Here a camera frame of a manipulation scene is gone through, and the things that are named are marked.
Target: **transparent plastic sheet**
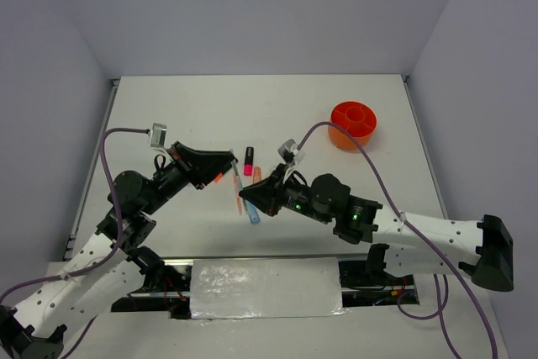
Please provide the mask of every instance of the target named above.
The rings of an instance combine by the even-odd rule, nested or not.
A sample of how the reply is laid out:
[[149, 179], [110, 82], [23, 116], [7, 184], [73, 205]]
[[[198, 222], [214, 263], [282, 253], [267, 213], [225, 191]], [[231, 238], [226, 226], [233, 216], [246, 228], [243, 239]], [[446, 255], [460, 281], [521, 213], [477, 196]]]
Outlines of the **transparent plastic sheet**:
[[195, 261], [194, 319], [343, 314], [336, 258]]

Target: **marker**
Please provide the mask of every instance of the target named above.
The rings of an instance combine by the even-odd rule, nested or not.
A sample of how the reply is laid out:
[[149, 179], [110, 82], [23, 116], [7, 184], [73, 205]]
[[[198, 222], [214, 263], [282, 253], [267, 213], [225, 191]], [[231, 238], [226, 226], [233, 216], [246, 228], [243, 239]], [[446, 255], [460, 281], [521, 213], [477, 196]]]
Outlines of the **marker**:
[[254, 164], [254, 148], [249, 146], [245, 152], [245, 167], [243, 168], [243, 174], [247, 177], [252, 175], [252, 165]]

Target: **gray wall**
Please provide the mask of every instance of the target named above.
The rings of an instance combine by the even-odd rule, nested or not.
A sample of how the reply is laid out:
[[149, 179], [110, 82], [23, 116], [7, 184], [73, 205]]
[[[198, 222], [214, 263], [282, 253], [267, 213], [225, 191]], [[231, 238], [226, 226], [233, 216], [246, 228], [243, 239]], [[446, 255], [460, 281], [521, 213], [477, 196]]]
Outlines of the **gray wall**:
[[0, 0], [0, 290], [61, 258], [109, 88], [59, 0]]
[[493, 302], [516, 359], [538, 348], [537, 68], [538, 0], [450, 0], [410, 83], [449, 212], [514, 237], [515, 291]]
[[411, 71], [448, 0], [69, 0], [112, 77]]

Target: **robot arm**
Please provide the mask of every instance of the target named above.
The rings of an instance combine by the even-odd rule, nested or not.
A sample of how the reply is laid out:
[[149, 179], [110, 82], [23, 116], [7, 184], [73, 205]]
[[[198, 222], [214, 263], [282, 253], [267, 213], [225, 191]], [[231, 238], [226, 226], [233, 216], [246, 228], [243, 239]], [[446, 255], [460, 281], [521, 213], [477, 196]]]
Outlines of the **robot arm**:
[[63, 350], [63, 341], [68, 341], [113, 302], [140, 289], [145, 282], [155, 283], [160, 281], [157, 277], [173, 276], [170, 274], [173, 268], [165, 268], [154, 251], [140, 247], [156, 226], [147, 215], [189, 183], [203, 189], [219, 174], [226, 173], [235, 157], [229, 151], [193, 150], [179, 142], [166, 153], [169, 164], [166, 165], [164, 156], [159, 164], [156, 157], [156, 172], [151, 179], [134, 171], [122, 172], [115, 178], [123, 235], [118, 251], [110, 260], [84, 275], [70, 276], [71, 272], [100, 262], [117, 243], [114, 209], [110, 209], [96, 233], [61, 269], [60, 281], [45, 283], [11, 309], [0, 306], [0, 345], [12, 358], [56, 359]]
[[333, 234], [342, 240], [372, 244], [367, 258], [369, 272], [392, 277], [451, 273], [404, 226], [407, 219], [476, 285], [501, 292], [514, 289], [513, 241], [501, 219], [485, 215], [482, 221], [455, 221], [404, 212], [398, 217], [388, 206], [351, 195], [351, 189], [331, 174], [316, 177], [309, 187], [302, 175], [290, 174], [293, 166], [291, 159], [279, 165], [268, 178], [242, 190], [240, 196], [269, 216], [286, 208], [324, 224], [334, 220]]

